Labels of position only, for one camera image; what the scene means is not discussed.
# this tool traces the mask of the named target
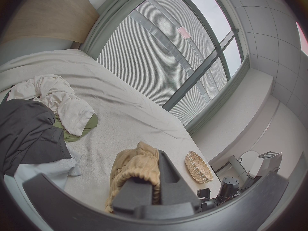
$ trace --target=white bed sheet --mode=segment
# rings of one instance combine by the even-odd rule
[[[0,101],[11,85],[45,74],[66,79],[75,94],[88,102],[98,116],[96,128],[78,141],[69,143],[83,157],[79,163],[82,175],[68,178],[67,193],[104,210],[109,175],[117,153],[133,149],[143,141],[165,151],[194,192],[209,187],[211,197],[217,195],[221,184],[213,172],[213,182],[200,184],[187,170],[184,159],[190,150],[205,158],[179,119],[82,51],[40,52],[2,65]]]

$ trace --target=pile of clothes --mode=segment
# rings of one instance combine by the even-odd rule
[[[17,184],[45,173],[64,189],[81,175],[81,155],[67,142],[97,126],[92,107],[58,75],[35,76],[12,86],[0,105],[0,170]]]

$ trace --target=wooden panel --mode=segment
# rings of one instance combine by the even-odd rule
[[[83,43],[98,17],[88,0],[27,0],[12,19],[2,43],[26,37]]]

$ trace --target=round white object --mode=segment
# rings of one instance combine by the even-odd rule
[[[241,159],[239,159],[239,162],[241,162],[241,165],[243,168],[246,170],[246,172],[250,171],[252,168],[252,165],[254,164],[256,158],[259,156],[258,152],[255,151],[248,151],[245,152],[242,156]]]

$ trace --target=sky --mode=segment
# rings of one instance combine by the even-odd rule
[[[204,15],[217,39],[221,42],[231,30],[231,27],[215,0],[191,0]],[[224,51],[231,77],[241,65],[241,58],[235,39]]]

